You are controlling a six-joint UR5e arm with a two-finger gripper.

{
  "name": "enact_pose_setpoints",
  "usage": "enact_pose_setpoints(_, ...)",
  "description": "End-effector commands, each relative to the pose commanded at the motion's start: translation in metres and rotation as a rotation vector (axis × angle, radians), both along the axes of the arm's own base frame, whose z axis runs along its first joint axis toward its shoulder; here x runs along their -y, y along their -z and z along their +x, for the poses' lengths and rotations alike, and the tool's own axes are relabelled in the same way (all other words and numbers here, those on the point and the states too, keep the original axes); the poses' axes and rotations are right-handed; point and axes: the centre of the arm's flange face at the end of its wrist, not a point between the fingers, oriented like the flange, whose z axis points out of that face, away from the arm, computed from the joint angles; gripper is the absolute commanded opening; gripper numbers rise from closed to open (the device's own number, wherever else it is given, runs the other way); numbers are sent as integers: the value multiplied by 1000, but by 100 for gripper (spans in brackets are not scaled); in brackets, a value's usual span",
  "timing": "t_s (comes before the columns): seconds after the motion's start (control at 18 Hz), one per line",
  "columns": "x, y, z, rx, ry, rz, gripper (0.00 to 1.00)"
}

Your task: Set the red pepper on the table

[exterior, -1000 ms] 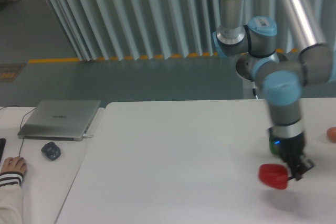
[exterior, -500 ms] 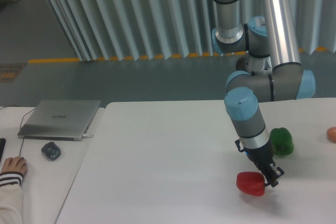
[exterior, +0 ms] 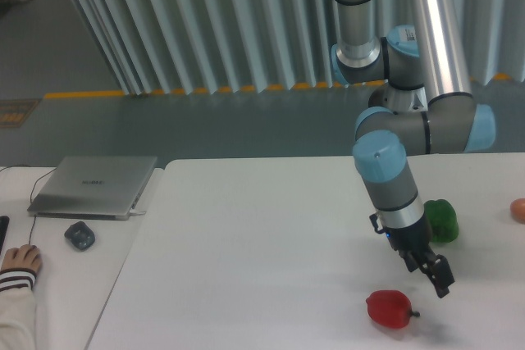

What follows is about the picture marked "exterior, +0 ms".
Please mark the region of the person's hand on mouse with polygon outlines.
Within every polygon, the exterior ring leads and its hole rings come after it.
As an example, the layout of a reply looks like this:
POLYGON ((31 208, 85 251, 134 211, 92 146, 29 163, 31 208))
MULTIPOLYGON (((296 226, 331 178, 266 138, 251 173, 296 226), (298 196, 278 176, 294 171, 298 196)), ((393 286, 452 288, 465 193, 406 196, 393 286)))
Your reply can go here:
POLYGON ((10 248, 6 251, 2 261, 1 271, 30 271, 38 275, 42 264, 40 249, 34 245, 25 244, 19 248, 10 248))

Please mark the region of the cream striped sleeve forearm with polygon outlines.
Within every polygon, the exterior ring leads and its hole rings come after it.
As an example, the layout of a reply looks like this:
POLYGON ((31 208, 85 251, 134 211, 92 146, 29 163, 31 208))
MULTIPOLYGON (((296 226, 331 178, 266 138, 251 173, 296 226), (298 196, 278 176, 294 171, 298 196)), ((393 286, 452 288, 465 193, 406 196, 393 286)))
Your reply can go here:
POLYGON ((36 349, 35 282, 29 269, 1 271, 1 349, 36 349))

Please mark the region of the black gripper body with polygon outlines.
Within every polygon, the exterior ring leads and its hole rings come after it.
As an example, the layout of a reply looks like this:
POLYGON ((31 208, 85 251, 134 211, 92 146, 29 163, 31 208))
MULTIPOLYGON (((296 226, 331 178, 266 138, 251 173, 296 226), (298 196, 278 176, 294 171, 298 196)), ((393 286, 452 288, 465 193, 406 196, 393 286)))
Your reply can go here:
POLYGON ((387 237, 391 247, 404 260, 404 254, 410 253, 418 265, 423 265, 428 255, 435 255, 431 250, 429 243, 431 241, 431 226, 426 215, 414 224, 395 229, 383 225, 379 229, 379 216, 372 214, 369 216, 372 226, 377 234, 384 234, 387 237))

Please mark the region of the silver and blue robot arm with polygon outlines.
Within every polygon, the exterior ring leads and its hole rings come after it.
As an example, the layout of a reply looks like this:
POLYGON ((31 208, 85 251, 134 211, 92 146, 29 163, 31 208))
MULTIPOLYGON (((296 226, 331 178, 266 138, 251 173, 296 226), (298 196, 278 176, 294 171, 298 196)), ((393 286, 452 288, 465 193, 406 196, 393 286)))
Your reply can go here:
POLYGON ((495 142, 495 116, 474 101, 453 0, 409 0, 413 23, 379 37, 375 0, 334 0, 339 39, 331 64, 342 84, 384 80, 356 120, 352 154, 374 206, 371 222, 409 271, 444 297, 454 282, 431 250, 431 226, 408 159, 474 152, 495 142))

